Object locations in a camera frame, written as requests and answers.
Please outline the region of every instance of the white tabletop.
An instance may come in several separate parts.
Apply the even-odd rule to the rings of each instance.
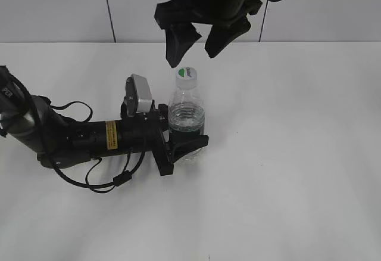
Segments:
[[[93,120],[112,120],[132,73],[168,101],[164,51],[0,44],[0,64],[53,104],[82,100]],[[234,43],[210,60],[194,46],[182,65],[198,70],[209,146],[166,177],[150,153],[105,195],[0,139],[0,260],[381,260],[380,55],[381,43]],[[125,159],[105,159],[91,181],[109,181]],[[92,164],[65,173],[83,181]]]

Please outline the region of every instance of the clear plastic bottle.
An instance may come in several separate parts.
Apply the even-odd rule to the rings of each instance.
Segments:
[[[184,67],[176,72],[176,89],[168,109],[170,137],[176,140],[191,138],[204,133],[205,111],[197,88],[197,72]],[[199,150],[185,156],[192,160]]]

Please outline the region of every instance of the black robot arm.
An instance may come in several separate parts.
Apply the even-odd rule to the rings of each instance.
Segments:
[[[71,104],[54,107],[48,98],[30,95],[5,66],[0,66],[0,134],[9,133],[18,139],[36,152],[41,165],[54,169],[78,187],[100,192],[97,189],[123,184],[132,178],[147,151],[152,151],[160,175],[171,175],[179,158],[208,144],[208,136],[194,134],[181,141],[165,141],[168,107],[160,104],[155,108],[147,80],[136,74],[126,80],[120,120],[89,122],[91,108],[89,117],[82,122],[54,111]],[[131,153],[140,153],[137,165],[131,171],[125,167],[112,182],[103,185],[90,185],[87,179],[85,184],[76,182],[61,170],[106,156],[130,157]]]
[[[257,14],[261,6],[260,0],[171,0],[158,4],[154,17],[165,30],[167,61],[171,67],[176,67],[201,37],[192,23],[212,25],[205,50],[209,57],[217,56],[229,43],[250,30],[247,15]]]

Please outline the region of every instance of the yellow label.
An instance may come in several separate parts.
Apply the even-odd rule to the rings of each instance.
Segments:
[[[115,121],[106,121],[107,149],[116,150],[118,148],[118,132]]]

